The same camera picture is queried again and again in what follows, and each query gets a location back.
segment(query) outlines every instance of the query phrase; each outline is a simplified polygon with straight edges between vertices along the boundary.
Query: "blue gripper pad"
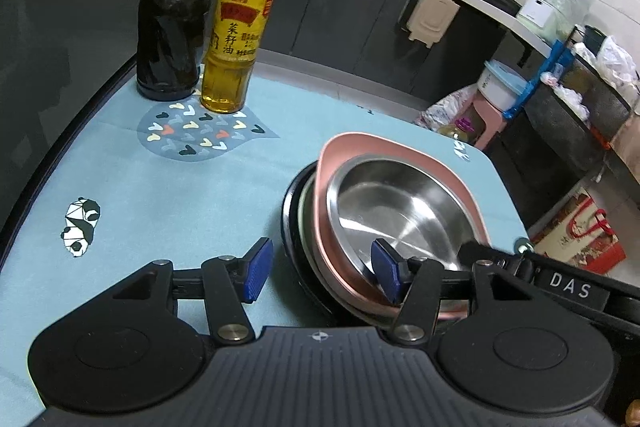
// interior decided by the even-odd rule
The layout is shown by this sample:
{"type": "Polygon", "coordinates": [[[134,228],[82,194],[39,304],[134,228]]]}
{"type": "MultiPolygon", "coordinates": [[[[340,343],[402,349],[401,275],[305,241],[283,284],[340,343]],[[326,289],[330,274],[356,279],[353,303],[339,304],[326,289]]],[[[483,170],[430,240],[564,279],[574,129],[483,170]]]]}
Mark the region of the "blue gripper pad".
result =
{"type": "Polygon", "coordinates": [[[245,254],[248,261],[246,278],[242,292],[242,302],[254,302],[271,272],[273,265],[273,241],[268,237],[261,237],[245,254]]]}
{"type": "Polygon", "coordinates": [[[371,267],[391,304],[401,304],[411,286],[406,261],[384,239],[371,243],[371,267]]]}

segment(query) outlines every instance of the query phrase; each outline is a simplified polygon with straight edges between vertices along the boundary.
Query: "cooking oil bottle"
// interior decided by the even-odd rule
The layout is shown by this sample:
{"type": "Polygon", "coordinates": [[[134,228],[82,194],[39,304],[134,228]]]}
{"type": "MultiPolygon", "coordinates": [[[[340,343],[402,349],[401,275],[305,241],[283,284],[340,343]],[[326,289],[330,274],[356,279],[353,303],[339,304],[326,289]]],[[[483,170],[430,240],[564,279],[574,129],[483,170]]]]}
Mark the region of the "cooking oil bottle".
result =
{"type": "Polygon", "coordinates": [[[218,0],[205,58],[201,102],[214,112],[244,105],[255,54],[273,0],[218,0]]]}

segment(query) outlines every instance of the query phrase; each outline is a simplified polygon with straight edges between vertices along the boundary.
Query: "stacked bowls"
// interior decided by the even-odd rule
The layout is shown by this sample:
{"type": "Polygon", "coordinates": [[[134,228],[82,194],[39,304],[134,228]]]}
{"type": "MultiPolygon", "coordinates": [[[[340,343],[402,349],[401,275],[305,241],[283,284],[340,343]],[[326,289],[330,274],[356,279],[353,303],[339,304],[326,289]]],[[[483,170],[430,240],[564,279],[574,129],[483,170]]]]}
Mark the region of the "stacked bowls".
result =
{"type": "MultiPolygon", "coordinates": [[[[455,172],[432,156],[355,132],[329,140],[318,162],[293,180],[282,235],[303,288],[338,325],[382,328],[399,307],[378,286],[373,240],[449,270],[461,269],[456,254],[463,243],[487,242],[478,206],[455,172]]],[[[441,305],[440,318],[464,315],[466,303],[441,305]]]]}

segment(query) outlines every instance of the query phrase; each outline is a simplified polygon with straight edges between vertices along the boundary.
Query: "table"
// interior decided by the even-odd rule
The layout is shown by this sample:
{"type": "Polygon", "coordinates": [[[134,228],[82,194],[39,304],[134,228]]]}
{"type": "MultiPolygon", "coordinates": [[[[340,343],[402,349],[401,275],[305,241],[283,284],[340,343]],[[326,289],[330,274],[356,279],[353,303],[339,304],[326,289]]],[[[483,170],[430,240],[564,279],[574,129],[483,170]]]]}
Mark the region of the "table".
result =
{"type": "MultiPolygon", "coordinates": [[[[26,367],[37,334],[154,259],[195,268],[210,257],[242,255],[260,236],[271,237],[273,271],[258,301],[246,307],[255,330],[324,325],[282,251],[280,206],[291,179],[335,134],[369,132],[437,157],[475,195],[493,247],[511,251],[526,235],[489,159],[471,147],[468,158],[456,155],[447,137],[256,76],[246,108],[224,117],[206,112],[197,97],[179,104],[142,98],[133,69],[126,80],[51,173],[0,273],[3,427],[25,425],[42,410],[26,367]],[[73,241],[61,233],[74,232],[63,232],[65,214],[79,198],[95,201],[99,218],[88,220],[95,223],[93,240],[75,257],[74,248],[65,248],[73,241]]],[[[89,207],[81,216],[97,214],[89,207]]],[[[178,316],[207,331],[201,301],[181,301],[178,316]]]]}

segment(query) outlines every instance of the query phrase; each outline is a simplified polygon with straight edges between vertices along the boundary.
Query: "gift bag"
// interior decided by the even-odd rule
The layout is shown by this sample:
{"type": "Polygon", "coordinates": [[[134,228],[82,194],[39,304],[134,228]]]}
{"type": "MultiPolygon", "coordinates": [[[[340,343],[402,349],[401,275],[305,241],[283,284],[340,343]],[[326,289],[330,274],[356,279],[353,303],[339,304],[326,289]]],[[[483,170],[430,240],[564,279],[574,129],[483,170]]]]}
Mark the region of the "gift bag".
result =
{"type": "Polygon", "coordinates": [[[536,252],[594,273],[604,274],[625,252],[589,193],[581,188],[532,240],[536,252]]]}

